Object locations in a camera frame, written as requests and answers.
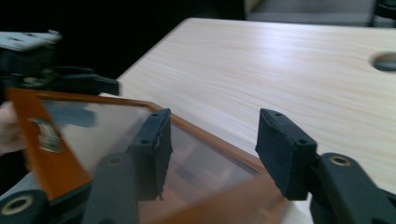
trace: human hand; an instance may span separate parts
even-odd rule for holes
[[[0,156],[24,149],[14,106],[11,102],[0,105]]]

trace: wooden tabletop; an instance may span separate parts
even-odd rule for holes
[[[396,73],[371,65],[388,51],[394,29],[189,19],[119,78],[121,97],[253,155],[260,108],[277,110],[395,193]]]

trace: metal latch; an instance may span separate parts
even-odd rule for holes
[[[40,141],[40,147],[43,150],[60,153],[62,151],[61,139],[52,127],[52,124],[47,119],[41,118],[30,118],[30,121],[34,122],[40,128],[40,135],[38,140]]]

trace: dark floor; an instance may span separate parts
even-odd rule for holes
[[[367,26],[375,0],[264,0],[248,21]],[[391,27],[392,21],[378,18],[377,27]]]

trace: table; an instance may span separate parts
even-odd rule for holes
[[[319,154],[352,157],[395,193],[396,74],[371,65],[395,39],[391,29],[188,19],[120,76],[121,97],[169,107],[256,156],[260,108],[277,110]],[[290,213],[284,222],[310,220]]]

